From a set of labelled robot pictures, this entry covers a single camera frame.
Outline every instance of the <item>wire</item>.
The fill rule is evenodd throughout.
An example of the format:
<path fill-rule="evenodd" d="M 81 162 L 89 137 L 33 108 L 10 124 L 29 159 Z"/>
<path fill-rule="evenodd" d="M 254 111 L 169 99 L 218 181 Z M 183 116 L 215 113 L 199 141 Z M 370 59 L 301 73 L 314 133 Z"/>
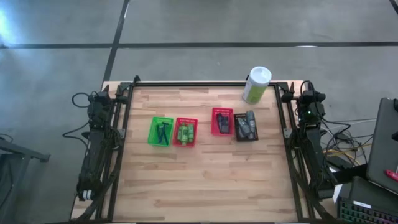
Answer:
<path fill-rule="evenodd" d="M 366 147 L 366 146 L 371 146 L 371 145 L 372 144 L 365 144 L 365 145 L 361 145 L 361 146 L 355 146 L 355 147 L 349 147 L 349 148 L 340 148 L 340 149 L 345 149 L 345 151 L 351 151 L 351 150 L 358 149 L 360 147 Z"/>
<path fill-rule="evenodd" d="M 352 119 L 346 121 L 336 121 L 336 122 L 352 122 L 352 121 L 375 121 L 377 118 L 369 118 L 369 119 Z"/>
<path fill-rule="evenodd" d="M 354 155 L 355 155 L 355 157 L 354 157 L 354 161 L 353 161 L 353 164 L 352 164 L 351 168 L 355 166 L 354 162 L 356 162 L 356 151 L 354 151 Z"/>
<path fill-rule="evenodd" d="M 330 152 L 337 152 L 337 153 L 336 154 L 329 154 L 329 155 L 327 155 L 328 157 L 330 157 L 330 156 L 339 156 L 341 154 L 345 154 L 346 156 L 348 156 L 352 160 L 354 160 L 354 162 L 356 162 L 358 165 L 361 165 L 358 161 L 355 160 L 355 158 L 353 156 L 351 156 L 350 154 L 347 154 L 347 152 L 340 152 L 340 151 L 337 151 L 337 150 L 334 150 L 334 149 L 330 149 L 329 151 Z"/>
<path fill-rule="evenodd" d="M 88 104 L 88 105 L 86 105 L 86 106 L 77 105 L 77 104 L 75 103 L 75 97 L 78 96 L 78 95 L 85 95 L 85 96 L 87 96 L 87 99 L 89 99 L 90 96 L 93 95 L 93 93 L 95 93 L 96 96 L 98 96 L 98 93 L 97 93 L 96 91 L 92 91 L 92 92 L 90 93 L 90 95 L 87 94 L 87 93 L 83 93 L 83 92 L 79 92 L 79 93 L 74 94 L 74 95 L 72 96 L 72 103 L 73 103 L 73 105 L 75 105 L 76 107 L 79 107 L 79 108 L 87 108 L 87 107 L 89 107 L 90 104 Z"/>
<path fill-rule="evenodd" d="M 87 98 L 90 97 L 87 93 L 76 93 L 76 94 L 74 94 L 74 95 L 72 96 L 72 103 L 73 103 L 73 105 L 75 105 L 76 107 L 79 107 L 79 108 L 87 108 L 90 104 L 87 105 L 87 106 L 80 106 L 80 105 L 77 105 L 77 104 L 75 103 L 75 97 L 78 96 L 78 95 L 85 95 L 85 96 L 87 96 Z"/>
<path fill-rule="evenodd" d="M 375 121 L 376 121 L 375 119 L 370 119 L 370 120 L 366 120 L 366 121 L 358 121 L 358 122 L 355 122 L 355 123 L 350 123 L 350 125 L 368 123 L 368 122 L 375 122 Z M 330 130 L 336 129 L 336 128 L 342 128 L 342 127 L 344 127 L 344 125 L 332 127 L 332 128 L 330 128 Z"/>
<path fill-rule="evenodd" d="M 81 127 L 79 127 L 79 128 L 76 128 L 76 129 L 73 129 L 73 130 L 71 130 L 71 131 L 68 131 L 68 132 L 63 133 L 62 136 L 65 137 L 65 138 L 72 138 L 72 139 L 77 139 L 77 140 L 81 141 L 81 142 L 85 145 L 86 150 L 88 150 L 88 143 L 86 143 L 84 140 L 82 140 L 82 138 L 79 138 L 79 137 L 76 137 L 76 136 L 70 136 L 70 135 L 69 135 L 69 134 L 71 134 L 71 133 L 74 133 L 74 132 L 76 132 L 76 131 L 79 131 L 79 130 L 83 129 L 85 126 L 87 126 L 88 123 L 89 123 L 89 121 L 87 121 L 83 126 L 81 126 Z"/>
<path fill-rule="evenodd" d="M 328 128 L 325 128 L 325 127 L 322 127 L 322 126 L 321 126 L 321 129 L 323 129 L 323 130 L 325 130 L 327 133 L 329 133 L 330 136 L 331 136 L 332 138 L 335 136 Z"/>
<path fill-rule="evenodd" d="M 354 137 L 351 136 L 350 139 L 351 138 L 353 138 L 353 139 L 354 138 L 366 138 L 366 137 L 371 137 L 371 136 L 373 136 L 373 134 L 367 134 L 367 135 L 364 135 L 364 136 L 354 136 Z"/>
<path fill-rule="evenodd" d="M 9 137 L 10 138 L 10 143 L 12 143 L 13 141 L 14 141 L 14 138 L 13 137 L 11 137 L 10 135 L 8 135 L 8 134 L 4 134 L 4 133 L 0 133 L 0 136 L 7 136 L 7 137 Z"/>

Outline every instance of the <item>metal bracket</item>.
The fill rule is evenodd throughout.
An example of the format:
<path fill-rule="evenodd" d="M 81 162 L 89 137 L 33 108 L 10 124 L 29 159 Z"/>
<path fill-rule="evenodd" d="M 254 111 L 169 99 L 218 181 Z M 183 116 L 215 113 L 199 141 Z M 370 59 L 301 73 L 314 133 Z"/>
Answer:
<path fill-rule="evenodd" d="M 120 137 L 124 139 L 126 137 L 126 130 L 125 129 L 118 129 Z"/>
<path fill-rule="evenodd" d="M 284 136 L 285 136 L 285 138 L 289 138 L 291 134 L 292 134 L 292 130 L 291 129 L 284 128 Z"/>
<path fill-rule="evenodd" d="M 122 91 L 127 90 L 129 88 L 130 84 L 131 84 L 131 82 L 122 82 L 122 83 L 120 83 L 120 89 Z"/>
<path fill-rule="evenodd" d="M 284 92 L 289 91 L 289 84 L 287 84 L 287 82 L 278 82 L 278 86 L 283 89 Z"/>

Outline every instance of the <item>black metal frame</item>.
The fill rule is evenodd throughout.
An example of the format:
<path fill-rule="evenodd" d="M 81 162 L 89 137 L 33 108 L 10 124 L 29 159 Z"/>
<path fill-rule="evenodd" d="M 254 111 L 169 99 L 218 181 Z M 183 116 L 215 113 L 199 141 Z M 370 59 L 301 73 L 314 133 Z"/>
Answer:
<path fill-rule="evenodd" d="M 132 92 L 134 87 L 187 87 L 187 86 L 195 86 L 195 87 L 209 87 L 209 86 L 241 86 L 244 87 L 246 82 L 140 82 L 140 79 L 138 76 L 135 77 L 134 81 L 132 83 L 121 83 L 121 85 L 128 86 L 129 87 L 129 93 L 128 93 L 128 98 L 129 102 L 128 105 L 126 105 L 126 110 L 124 113 L 124 118 L 123 118 L 123 129 L 127 129 L 127 124 L 128 124 L 128 119 L 129 119 L 129 112 L 130 112 L 130 106 L 131 106 L 131 101 L 132 101 Z M 277 102 L 277 107 L 278 107 L 278 112 L 279 112 L 279 118 L 280 118 L 280 127 L 282 130 L 282 137 L 284 138 L 284 144 L 285 144 L 285 150 L 286 150 L 286 156 L 287 156 L 287 164 L 289 167 L 289 174 L 290 174 L 290 181 L 292 183 L 292 190 L 293 190 L 293 196 L 294 196 L 294 202 L 295 202 L 295 207 L 297 211 L 297 219 L 299 222 L 310 222 L 310 223 L 344 223 L 342 221 L 335 220 L 324 208 L 323 206 L 320 205 L 318 199 L 316 196 L 313 194 L 313 192 L 310 191 L 308 187 L 308 179 L 306 175 L 306 170 L 305 170 L 305 165 L 303 161 L 303 155 L 301 152 L 296 151 L 297 153 L 297 160 L 298 160 L 298 166 L 299 166 L 299 171 L 295 168 L 294 164 L 294 159 L 292 157 L 292 149 L 288 147 L 288 140 L 289 137 L 286 137 L 284 135 L 284 130 L 286 130 L 287 123 L 285 120 L 285 113 L 284 113 L 284 108 L 283 104 L 280 98 L 280 91 L 288 91 L 288 83 L 287 82 L 270 82 L 269 84 L 270 87 L 273 87 L 275 90 L 275 97 L 276 97 L 276 102 Z M 289 115 L 289 121 L 291 128 L 296 127 L 295 123 L 295 117 L 294 117 L 294 112 L 292 109 L 292 104 L 291 102 L 287 103 L 287 110 L 288 110 L 288 115 Z M 120 112 L 120 107 L 116 107 L 116 112 Z M 119 113 L 115 114 L 114 118 L 114 126 L 117 126 L 119 120 Z M 117 194 L 117 188 L 118 188 L 118 180 L 119 180 L 119 174 L 120 174 L 120 169 L 121 169 L 121 160 L 123 156 L 123 149 L 124 149 L 124 141 L 123 139 L 123 144 L 122 147 L 120 147 L 120 150 L 118 151 L 118 156 L 116 159 L 116 164 L 113 172 L 116 172 L 115 174 L 115 180 L 113 181 L 113 186 L 111 190 L 111 199 L 109 201 L 109 210 L 106 218 L 102 218 L 102 204 L 103 200 L 101 201 L 100 206 L 97 209 L 96 216 L 94 220 L 82 220 L 81 222 L 73 222 L 73 220 L 70 220 L 72 223 L 106 223 L 106 222 L 112 222 L 113 220 L 113 214 L 114 214 L 114 206 L 116 203 L 116 194 Z M 105 174 L 109 173 L 110 169 L 110 160 L 111 156 L 108 158 L 106 161 L 106 170 Z M 308 218 L 303 217 L 303 208 L 300 200 L 300 194 L 299 194 L 299 187 L 303 190 L 305 194 L 305 200 L 307 204 L 307 209 L 308 209 Z M 318 212 L 318 214 L 321 216 L 322 219 L 316 219 L 315 218 L 315 212 L 314 209 Z"/>
<path fill-rule="evenodd" d="M 18 146 L 0 139 L 0 150 L 5 151 L 5 156 L 15 156 L 21 161 L 16 167 L 15 175 L 12 187 L 8 193 L 8 197 L 5 198 L 2 212 L 0 213 L 0 223 L 9 223 L 12 220 L 12 210 L 15 209 L 15 202 L 18 196 L 18 192 L 22 185 L 22 180 L 24 179 L 26 170 L 28 168 L 31 159 L 38 159 L 40 162 L 48 162 L 50 159 L 50 154 L 42 154 L 37 151 Z"/>

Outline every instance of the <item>concrete floor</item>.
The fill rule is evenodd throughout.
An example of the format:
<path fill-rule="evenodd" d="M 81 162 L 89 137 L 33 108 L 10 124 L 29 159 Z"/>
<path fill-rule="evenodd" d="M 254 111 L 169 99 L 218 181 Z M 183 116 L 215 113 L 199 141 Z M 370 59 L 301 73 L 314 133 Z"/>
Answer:
<path fill-rule="evenodd" d="M 112 43 L 123 0 L 2 1 L 4 44 Z M 121 43 L 398 41 L 388 0 L 132 0 Z M 17 204 L 18 223 L 68 220 L 84 148 L 62 133 L 86 121 L 72 105 L 99 90 L 110 49 L 1 49 L 0 133 L 51 154 L 32 162 Z M 242 80 L 256 65 L 275 79 L 314 82 L 326 118 L 375 118 L 395 98 L 398 47 L 119 49 L 111 80 Z M 353 126 L 372 133 L 374 123 Z"/>

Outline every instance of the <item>cylindrical container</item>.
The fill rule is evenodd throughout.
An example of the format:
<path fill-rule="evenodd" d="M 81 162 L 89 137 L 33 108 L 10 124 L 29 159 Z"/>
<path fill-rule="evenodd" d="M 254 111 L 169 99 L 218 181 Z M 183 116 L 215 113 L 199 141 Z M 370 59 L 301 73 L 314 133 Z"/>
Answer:
<path fill-rule="evenodd" d="M 243 99 L 250 104 L 258 103 L 262 94 L 271 81 L 272 74 L 266 67 L 254 67 L 250 71 L 249 78 L 243 90 Z"/>

